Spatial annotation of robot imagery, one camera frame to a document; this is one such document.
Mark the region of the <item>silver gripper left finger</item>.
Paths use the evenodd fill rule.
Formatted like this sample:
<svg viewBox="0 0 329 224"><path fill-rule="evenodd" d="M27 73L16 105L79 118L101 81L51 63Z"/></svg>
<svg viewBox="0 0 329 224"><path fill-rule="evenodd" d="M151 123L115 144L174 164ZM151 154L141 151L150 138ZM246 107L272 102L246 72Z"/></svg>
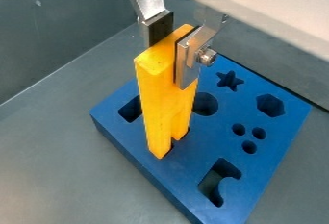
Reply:
<svg viewBox="0 0 329 224"><path fill-rule="evenodd" d="M166 9L163 0L130 0L138 15L138 24L151 47L174 31L174 13Z"/></svg>

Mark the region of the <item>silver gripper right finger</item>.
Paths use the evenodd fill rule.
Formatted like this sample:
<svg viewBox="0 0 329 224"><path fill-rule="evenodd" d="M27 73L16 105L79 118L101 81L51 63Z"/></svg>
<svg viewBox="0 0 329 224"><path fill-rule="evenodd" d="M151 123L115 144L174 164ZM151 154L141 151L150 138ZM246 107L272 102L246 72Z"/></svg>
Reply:
<svg viewBox="0 0 329 224"><path fill-rule="evenodd" d="M201 66L212 66L217 52L212 40L229 23L229 15L204 7L197 10L204 24L176 42L176 84L186 89L200 76Z"/></svg>

